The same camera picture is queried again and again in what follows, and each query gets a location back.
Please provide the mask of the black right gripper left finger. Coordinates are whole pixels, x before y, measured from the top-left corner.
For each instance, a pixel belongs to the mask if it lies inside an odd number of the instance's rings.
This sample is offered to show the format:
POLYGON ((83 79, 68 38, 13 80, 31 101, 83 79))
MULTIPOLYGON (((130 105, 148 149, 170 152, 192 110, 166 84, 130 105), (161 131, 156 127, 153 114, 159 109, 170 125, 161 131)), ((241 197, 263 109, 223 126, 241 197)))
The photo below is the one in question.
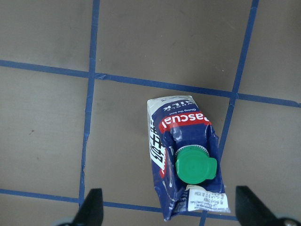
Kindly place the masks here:
POLYGON ((101 226, 103 223, 103 193, 101 188, 91 189, 72 221, 73 226, 101 226))

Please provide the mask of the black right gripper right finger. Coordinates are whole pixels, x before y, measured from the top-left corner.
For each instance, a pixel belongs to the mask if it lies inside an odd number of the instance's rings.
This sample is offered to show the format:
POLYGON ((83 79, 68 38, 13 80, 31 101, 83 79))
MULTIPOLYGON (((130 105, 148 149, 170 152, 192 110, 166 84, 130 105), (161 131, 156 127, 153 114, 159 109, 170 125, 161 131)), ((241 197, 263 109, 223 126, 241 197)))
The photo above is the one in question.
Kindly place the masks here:
POLYGON ((241 226, 271 226, 278 220, 247 186, 236 186, 235 215, 241 226))

